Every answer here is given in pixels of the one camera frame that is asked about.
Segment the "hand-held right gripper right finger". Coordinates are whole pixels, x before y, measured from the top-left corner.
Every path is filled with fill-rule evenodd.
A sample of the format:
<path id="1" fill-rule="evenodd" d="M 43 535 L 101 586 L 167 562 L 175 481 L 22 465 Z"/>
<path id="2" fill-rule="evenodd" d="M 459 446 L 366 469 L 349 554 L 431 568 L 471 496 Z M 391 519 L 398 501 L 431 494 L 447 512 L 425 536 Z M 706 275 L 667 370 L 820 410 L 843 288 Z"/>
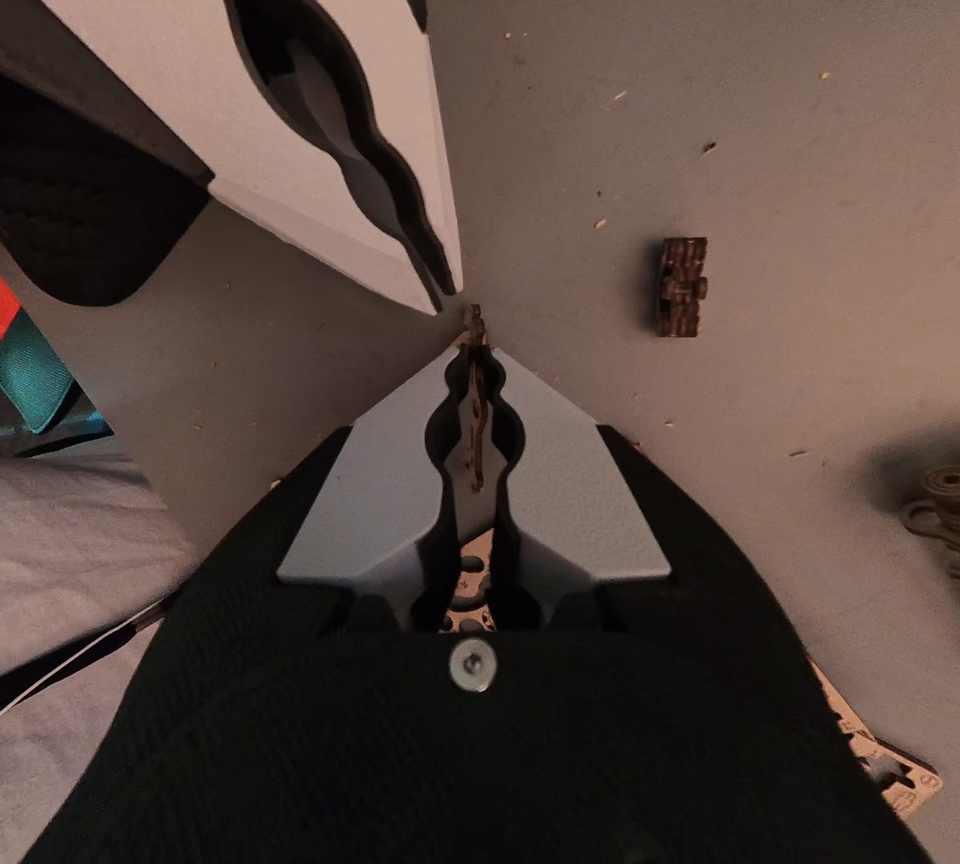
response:
<path id="1" fill-rule="evenodd" d="M 504 462 L 488 572 L 496 627 L 537 629 L 570 595 L 668 579 L 597 421 L 500 347 L 486 354 L 486 396 Z"/>

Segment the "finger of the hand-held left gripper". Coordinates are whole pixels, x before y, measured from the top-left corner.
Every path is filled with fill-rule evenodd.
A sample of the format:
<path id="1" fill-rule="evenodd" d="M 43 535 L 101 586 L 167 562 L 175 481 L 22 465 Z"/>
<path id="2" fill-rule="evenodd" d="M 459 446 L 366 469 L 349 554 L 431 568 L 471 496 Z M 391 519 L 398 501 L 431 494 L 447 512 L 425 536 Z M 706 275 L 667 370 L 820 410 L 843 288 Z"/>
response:
<path id="1" fill-rule="evenodd" d="M 342 171 L 428 294 L 460 291 L 460 236 L 426 0 L 231 0 L 280 115 Z"/>
<path id="2" fill-rule="evenodd" d="M 232 0 L 39 2 L 208 169 L 216 201 L 397 305 L 441 310 L 336 160 L 268 99 Z"/>

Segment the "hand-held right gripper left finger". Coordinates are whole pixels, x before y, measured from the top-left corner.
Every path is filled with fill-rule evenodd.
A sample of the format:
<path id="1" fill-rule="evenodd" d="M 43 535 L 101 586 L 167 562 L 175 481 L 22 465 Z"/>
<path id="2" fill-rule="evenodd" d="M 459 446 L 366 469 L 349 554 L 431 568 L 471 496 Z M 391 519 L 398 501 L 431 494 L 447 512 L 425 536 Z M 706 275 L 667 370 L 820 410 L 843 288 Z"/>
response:
<path id="1" fill-rule="evenodd" d="M 459 574 L 450 453 L 469 355 L 451 346 L 356 419 L 283 558 L 285 585 L 383 598 L 406 629 L 443 617 Z"/>

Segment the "long wooden model part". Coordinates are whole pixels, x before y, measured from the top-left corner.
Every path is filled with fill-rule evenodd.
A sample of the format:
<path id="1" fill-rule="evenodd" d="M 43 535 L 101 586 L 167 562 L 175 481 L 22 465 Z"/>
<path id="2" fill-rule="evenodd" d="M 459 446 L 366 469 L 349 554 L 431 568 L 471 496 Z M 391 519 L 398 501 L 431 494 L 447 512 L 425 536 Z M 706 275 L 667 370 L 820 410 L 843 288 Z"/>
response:
<path id="1" fill-rule="evenodd" d="M 472 303 L 466 315 L 468 356 L 468 441 L 466 446 L 466 471 L 470 490 L 478 495 L 485 486 L 483 450 L 484 434 L 489 418 L 489 402 L 486 392 L 486 357 L 488 339 L 486 323 L 478 303 Z"/>

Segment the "partly built wooden model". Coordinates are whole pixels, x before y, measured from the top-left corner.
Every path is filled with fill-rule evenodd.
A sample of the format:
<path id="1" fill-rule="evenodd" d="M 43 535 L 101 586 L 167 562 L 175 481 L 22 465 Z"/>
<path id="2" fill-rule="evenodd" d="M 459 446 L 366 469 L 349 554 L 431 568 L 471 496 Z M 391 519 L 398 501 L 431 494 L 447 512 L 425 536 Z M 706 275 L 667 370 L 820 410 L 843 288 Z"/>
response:
<path id="1" fill-rule="evenodd" d="M 920 498 L 903 505 L 898 519 L 910 534 L 940 542 L 953 555 L 949 577 L 959 581 L 959 465 L 929 470 Z"/>

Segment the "laser-cut wooden parts sheet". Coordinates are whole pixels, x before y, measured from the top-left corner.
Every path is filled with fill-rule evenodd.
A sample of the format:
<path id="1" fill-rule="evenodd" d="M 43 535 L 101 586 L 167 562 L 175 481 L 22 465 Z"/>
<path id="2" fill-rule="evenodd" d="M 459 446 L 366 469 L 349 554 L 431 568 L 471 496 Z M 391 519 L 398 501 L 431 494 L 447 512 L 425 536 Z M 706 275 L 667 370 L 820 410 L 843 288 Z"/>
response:
<path id="1" fill-rule="evenodd" d="M 492 484 L 478 494 L 469 485 L 452 492 L 461 563 L 441 621 L 445 633 L 476 638 L 500 629 L 501 620 L 490 606 L 494 494 Z M 294 534 L 278 577 L 287 584 L 326 583 L 358 594 L 379 594 L 398 608 L 399 598 L 412 596 L 417 582 L 410 531 L 420 528 L 423 510 L 423 502 L 417 499 L 412 517 L 387 518 L 381 508 L 360 503 L 358 492 L 340 490 L 335 479 L 334 489 L 318 494 Z M 882 743 L 818 664 L 813 660 L 808 664 L 849 750 L 900 819 L 916 813 L 942 791 L 940 774 L 917 757 Z"/>

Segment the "teal chair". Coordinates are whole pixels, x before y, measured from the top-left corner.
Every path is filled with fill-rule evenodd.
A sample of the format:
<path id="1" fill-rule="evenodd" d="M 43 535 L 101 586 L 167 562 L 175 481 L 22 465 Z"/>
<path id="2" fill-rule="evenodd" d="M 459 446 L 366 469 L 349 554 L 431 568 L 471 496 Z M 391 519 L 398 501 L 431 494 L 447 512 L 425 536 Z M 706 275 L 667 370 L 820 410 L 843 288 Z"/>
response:
<path id="1" fill-rule="evenodd" d="M 1 457 L 31 458 L 113 436 L 42 331 L 18 311 L 1 342 Z"/>

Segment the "dark brown wooden part block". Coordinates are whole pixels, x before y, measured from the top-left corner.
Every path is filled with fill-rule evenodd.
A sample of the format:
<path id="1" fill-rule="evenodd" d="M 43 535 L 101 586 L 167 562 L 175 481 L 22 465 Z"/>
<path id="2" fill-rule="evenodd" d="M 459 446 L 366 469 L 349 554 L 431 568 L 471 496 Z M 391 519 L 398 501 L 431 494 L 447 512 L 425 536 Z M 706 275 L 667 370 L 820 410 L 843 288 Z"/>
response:
<path id="1" fill-rule="evenodd" d="M 704 265 L 709 247 L 706 237 L 673 237 L 663 240 L 656 299 L 656 334 L 659 338 L 696 338 L 701 326 L 701 306 L 709 283 Z"/>

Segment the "person's white shirt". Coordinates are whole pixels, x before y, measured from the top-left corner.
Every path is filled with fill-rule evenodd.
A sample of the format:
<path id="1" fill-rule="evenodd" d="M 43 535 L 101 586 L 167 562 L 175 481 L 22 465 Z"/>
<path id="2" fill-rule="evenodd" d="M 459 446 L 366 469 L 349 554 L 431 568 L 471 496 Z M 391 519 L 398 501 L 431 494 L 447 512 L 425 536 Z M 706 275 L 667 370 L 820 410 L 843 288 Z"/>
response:
<path id="1" fill-rule="evenodd" d="M 2 675 L 89 642 L 173 592 L 204 558 L 109 445 L 2 461 Z M 2 862 L 24 858 L 78 783 L 156 630 L 2 716 Z"/>

